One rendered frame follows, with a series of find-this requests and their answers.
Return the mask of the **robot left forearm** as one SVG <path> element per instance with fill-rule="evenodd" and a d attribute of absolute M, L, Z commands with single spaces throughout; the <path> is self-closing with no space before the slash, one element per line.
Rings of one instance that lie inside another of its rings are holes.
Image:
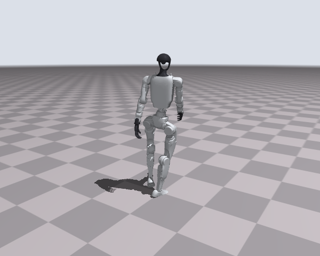
<path fill-rule="evenodd" d="M 140 101 L 140 98 L 139 98 L 139 101 Z M 134 121 L 136 118 L 139 119 L 139 123 L 141 122 L 141 117 L 142 117 L 142 113 L 143 113 L 143 109 L 144 109 L 144 106 L 139 104 L 139 101 L 138 101 L 138 105 L 137 105 L 137 111 L 136 111 L 136 114 L 135 114 L 135 118 L 134 118 Z"/>

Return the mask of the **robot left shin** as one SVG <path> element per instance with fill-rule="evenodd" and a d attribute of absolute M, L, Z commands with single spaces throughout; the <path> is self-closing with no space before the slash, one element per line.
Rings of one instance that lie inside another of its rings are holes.
<path fill-rule="evenodd" d="M 148 178 L 153 178 L 153 166 L 154 166 L 154 153 L 149 153 L 149 145 L 147 145 L 147 166 L 148 166 Z"/>

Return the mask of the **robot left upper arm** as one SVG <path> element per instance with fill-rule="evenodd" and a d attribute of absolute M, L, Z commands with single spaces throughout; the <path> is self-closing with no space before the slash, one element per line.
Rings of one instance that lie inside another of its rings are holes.
<path fill-rule="evenodd" d="M 149 90 L 149 85 L 150 85 L 150 79 L 152 76 L 145 76 L 142 80 L 142 88 L 141 88 L 141 97 L 139 103 L 141 104 L 146 104 L 147 103 L 147 93 Z"/>

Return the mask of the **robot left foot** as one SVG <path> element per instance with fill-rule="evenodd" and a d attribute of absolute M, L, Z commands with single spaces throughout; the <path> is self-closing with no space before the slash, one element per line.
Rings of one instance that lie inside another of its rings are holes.
<path fill-rule="evenodd" d="M 152 178 L 148 178 L 148 184 L 147 184 L 148 187 L 154 187 L 155 186 L 155 183 L 153 181 Z"/>

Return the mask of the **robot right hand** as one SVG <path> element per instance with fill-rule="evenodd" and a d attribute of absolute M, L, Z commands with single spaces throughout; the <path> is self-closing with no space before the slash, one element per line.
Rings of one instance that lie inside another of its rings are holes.
<path fill-rule="evenodd" d="M 179 115 L 179 116 L 177 116 L 177 117 L 179 117 L 177 119 L 179 119 L 178 121 L 180 121 L 182 119 L 183 114 L 182 113 L 178 113 L 177 115 Z"/>

